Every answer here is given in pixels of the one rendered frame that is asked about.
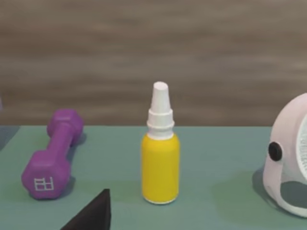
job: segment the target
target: dumbbell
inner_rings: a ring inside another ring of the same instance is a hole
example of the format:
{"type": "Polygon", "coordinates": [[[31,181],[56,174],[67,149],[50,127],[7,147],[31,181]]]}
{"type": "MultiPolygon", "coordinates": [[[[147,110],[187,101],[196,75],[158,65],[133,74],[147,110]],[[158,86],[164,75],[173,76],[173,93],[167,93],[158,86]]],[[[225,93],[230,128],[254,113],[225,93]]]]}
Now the dumbbell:
{"type": "Polygon", "coordinates": [[[58,198],[71,176],[66,155],[83,132],[83,120],[73,109],[57,110],[48,126],[50,137],[46,150],[33,153],[23,174],[22,184],[35,199],[58,198]]]}

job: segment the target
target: table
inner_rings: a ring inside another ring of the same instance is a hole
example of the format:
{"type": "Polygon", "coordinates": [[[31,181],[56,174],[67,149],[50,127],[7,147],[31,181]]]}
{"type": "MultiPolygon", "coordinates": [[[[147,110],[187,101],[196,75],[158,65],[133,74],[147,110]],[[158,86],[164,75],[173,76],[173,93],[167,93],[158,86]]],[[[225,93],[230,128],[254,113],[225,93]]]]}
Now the table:
{"type": "Polygon", "coordinates": [[[111,191],[112,230],[306,229],[306,219],[264,200],[258,169],[265,161],[269,127],[178,127],[180,194],[166,206],[141,196],[139,149],[145,127],[87,126],[86,141],[73,154],[70,194],[33,200],[20,176],[32,153],[46,147],[45,129],[21,127],[0,152],[2,230],[58,230],[104,188],[111,191]]]}

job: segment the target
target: yellow bottle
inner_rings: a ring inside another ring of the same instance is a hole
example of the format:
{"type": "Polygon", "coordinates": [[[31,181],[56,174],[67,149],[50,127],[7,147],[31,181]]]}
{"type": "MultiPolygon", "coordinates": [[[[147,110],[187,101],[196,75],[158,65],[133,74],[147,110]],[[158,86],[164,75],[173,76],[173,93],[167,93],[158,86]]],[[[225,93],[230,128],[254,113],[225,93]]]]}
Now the yellow bottle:
{"type": "Polygon", "coordinates": [[[148,132],[142,140],[142,195],[153,204],[168,204],[179,194],[180,143],[174,127],[168,85],[153,85],[148,132]]]}

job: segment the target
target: wall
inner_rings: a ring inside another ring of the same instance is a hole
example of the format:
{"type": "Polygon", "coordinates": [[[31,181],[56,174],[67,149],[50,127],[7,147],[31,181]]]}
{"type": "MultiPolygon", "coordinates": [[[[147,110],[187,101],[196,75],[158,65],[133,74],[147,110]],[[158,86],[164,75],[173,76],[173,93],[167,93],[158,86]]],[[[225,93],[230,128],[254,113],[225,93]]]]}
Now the wall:
{"type": "Polygon", "coordinates": [[[162,80],[178,125],[269,126],[306,91],[307,3],[243,2],[2,1],[1,122],[143,125],[162,80]]]}

